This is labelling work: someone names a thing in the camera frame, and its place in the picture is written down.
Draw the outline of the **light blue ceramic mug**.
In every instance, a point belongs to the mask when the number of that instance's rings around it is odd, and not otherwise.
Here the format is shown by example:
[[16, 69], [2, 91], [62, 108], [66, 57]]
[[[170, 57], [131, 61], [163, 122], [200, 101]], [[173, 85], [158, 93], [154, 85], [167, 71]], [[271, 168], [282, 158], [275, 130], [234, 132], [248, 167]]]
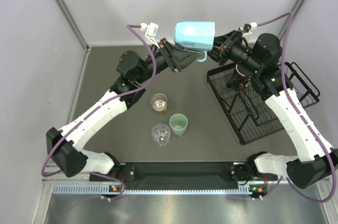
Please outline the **light blue ceramic mug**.
[[186, 21], [176, 24], [174, 43], [184, 49], [202, 52], [197, 62], [204, 62], [212, 50], [215, 37], [215, 22]]

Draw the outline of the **mint green cup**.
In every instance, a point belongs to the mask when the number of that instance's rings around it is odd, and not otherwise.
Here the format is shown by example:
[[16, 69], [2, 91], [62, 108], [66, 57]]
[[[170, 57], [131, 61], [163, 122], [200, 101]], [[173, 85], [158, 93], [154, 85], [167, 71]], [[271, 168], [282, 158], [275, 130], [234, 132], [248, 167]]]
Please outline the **mint green cup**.
[[170, 118], [170, 128], [176, 136], [182, 136], [188, 126], [188, 119], [183, 114], [174, 114]]

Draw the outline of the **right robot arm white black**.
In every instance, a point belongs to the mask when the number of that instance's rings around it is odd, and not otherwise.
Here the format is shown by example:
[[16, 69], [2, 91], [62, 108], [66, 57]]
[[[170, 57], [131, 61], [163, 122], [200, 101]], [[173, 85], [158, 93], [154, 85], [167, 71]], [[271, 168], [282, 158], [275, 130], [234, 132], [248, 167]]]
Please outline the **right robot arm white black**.
[[220, 65], [231, 60], [240, 68], [240, 78], [234, 78], [231, 87], [238, 87], [245, 78], [254, 91], [274, 112], [292, 140], [295, 156], [260, 152], [248, 158], [247, 175], [259, 180], [265, 173], [283, 176], [304, 189], [323, 178], [334, 176], [337, 170], [335, 149], [314, 126], [299, 103], [297, 93], [279, 64], [283, 49], [277, 36], [259, 35], [252, 48], [244, 43], [240, 31], [216, 36], [208, 55]]

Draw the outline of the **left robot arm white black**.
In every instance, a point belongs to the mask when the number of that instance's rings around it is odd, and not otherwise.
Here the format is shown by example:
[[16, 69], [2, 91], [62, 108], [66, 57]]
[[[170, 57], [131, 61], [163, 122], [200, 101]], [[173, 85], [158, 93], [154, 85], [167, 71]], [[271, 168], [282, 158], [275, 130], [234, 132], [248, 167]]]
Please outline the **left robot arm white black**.
[[167, 68], [180, 72], [204, 56], [204, 51], [171, 44], [167, 39], [161, 39], [157, 50], [150, 50], [146, 59], [132, 50], [124, 52], [117, 66], [120, 75], [104, 95], [71, 123], [47, 131], [48, 157], [68, 178], [94, 172], [107, 180], [116, 179], [117, 159], [107, 152], [87, 151], [84, 146], [107, 123], [137, 103], [156, 74]]

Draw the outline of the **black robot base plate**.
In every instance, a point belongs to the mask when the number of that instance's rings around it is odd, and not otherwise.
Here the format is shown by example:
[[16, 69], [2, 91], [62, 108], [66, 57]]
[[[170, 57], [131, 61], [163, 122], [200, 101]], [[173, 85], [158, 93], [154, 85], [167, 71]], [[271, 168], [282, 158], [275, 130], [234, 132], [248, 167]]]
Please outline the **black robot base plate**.
[[108, 176], [123, 179], [128, 190], [236, 189], [277, 180], [276, 175], [255, 173], [246, 162], [126, 162]]

